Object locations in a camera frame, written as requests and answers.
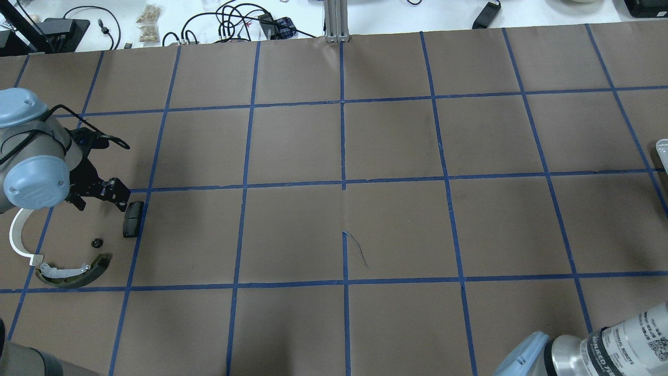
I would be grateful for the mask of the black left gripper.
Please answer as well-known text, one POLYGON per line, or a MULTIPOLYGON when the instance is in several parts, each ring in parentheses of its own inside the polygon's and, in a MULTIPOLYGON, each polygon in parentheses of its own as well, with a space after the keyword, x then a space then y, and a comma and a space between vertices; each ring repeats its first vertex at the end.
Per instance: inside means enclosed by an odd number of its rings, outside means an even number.
POLYGON ((70 171, 69 193, 65 201, 71 203, 79 211, 86 208, 84 197, 93 197, 103 202, 111 202, 121 212, 126 212, 127 202, 130 198, 130 190, 119 178, 103 180, 98 176, 97 169, 88 159, 91 150, 105 149, 113 142, 120 147, 129 150, 130 145, 121 138, 107 135, 101 131, 89 128, 78 128, 69 130, 72 138, 70 150, 79 147, 82 152, 80 162, 70 171))

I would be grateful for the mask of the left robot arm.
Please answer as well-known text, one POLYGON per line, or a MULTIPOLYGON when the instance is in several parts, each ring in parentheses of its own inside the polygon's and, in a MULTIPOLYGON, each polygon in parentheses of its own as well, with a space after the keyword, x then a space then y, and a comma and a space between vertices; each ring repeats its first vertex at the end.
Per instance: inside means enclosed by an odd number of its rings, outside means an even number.
POLYGON ((89 155, 110 143, 125 149, 129 144, 81 117, 82 126, 69 130, 55 116, 58 110, 69 107, 50 108, 24 88, 2 90, 1 211, 15 207, 38 211, 62 202, 83 211, 87 197, 126 211, 129 188, 118 178, 101 179, 89 155))

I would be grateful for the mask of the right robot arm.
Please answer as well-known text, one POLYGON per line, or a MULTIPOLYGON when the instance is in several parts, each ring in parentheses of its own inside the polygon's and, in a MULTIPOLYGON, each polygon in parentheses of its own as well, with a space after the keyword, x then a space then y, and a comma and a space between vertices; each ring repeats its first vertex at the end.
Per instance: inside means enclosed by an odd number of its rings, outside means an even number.
POLYGON ((527 336, 494 375, 666 375, 666 302, 585 339, 527 336))

